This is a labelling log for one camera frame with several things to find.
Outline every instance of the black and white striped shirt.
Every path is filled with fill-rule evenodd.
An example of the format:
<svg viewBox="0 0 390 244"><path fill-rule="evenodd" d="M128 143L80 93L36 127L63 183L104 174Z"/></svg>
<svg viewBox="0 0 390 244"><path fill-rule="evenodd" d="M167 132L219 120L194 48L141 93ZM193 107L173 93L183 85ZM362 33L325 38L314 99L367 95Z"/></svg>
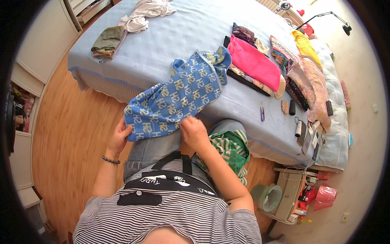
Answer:
<svg viewBox="0 0 390 244"><path fill-rule="evenodd" d="M134 174L130 180L153 171L152 166ZM162 170L183 171L181 159L173 160ZM205 173L192 165L192 176L212 189ZM117 205L120 194L142 190L162 196L157 206ZM92 197L73 233L74 243L140 243L158 227L170 226L193 243L256 243L261 235L255 215L246 209L229 212L220 198L185 191L124 189L110 198Z"/></svg>

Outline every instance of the woman's right hand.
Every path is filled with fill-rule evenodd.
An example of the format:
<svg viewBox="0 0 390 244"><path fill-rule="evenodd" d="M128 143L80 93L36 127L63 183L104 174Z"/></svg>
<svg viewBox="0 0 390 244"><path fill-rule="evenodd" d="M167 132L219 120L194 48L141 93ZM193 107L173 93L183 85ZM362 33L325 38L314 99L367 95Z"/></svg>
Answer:
<svg viewBox="0 0 390 244"><path fill-rule="evenodd" d="M192 116L188 116L180 122L184 142L197 153L202 153L212 147L207 129L203 122Z"/></svg>

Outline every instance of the olive green cloth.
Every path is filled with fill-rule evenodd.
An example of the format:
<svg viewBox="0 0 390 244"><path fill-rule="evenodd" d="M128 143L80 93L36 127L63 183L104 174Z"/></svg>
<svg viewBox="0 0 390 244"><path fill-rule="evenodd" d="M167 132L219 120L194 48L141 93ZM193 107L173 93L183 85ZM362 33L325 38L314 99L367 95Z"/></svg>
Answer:
<svg viewBox="0 0 390 244"><path fill-rule="evenodd" d="M124 28L121 25L106 28L96 39L91 51L115 49L121 42L123 32Z"/></svg>

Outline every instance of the hand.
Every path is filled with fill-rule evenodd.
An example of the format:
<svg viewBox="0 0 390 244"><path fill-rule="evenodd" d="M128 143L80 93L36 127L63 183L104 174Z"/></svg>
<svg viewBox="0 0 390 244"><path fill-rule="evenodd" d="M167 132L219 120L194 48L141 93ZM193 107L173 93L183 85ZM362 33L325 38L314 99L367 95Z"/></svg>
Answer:
<svg viewBox="0 0 390 244"><path fill-rule="evenodd" d="M180 122L184 142L197 153L202 153L212 147L206 127L201 120L188 116Z"/></svg>
<svg viewBox="0 0 390 244"><path fill-rule="evenodd" d="M114 134L112 135L105 153L105 157L112 160L118 160L119 154L126 146L127 136L131 133L131 126L126 128L124 118L122 117L118 125L116 125Z"/></svg>

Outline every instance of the scissors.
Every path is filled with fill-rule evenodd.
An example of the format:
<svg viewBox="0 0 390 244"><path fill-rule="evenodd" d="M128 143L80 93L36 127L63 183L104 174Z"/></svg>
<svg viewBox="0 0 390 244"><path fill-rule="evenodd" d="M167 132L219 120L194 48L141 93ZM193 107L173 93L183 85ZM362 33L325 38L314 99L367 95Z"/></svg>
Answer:
<svg viewBox="0 0 390 244"><path fill-rule="evenodd" d="M263 102L260 103L260 118L261 118L261 121L265 120Z"/></svg>

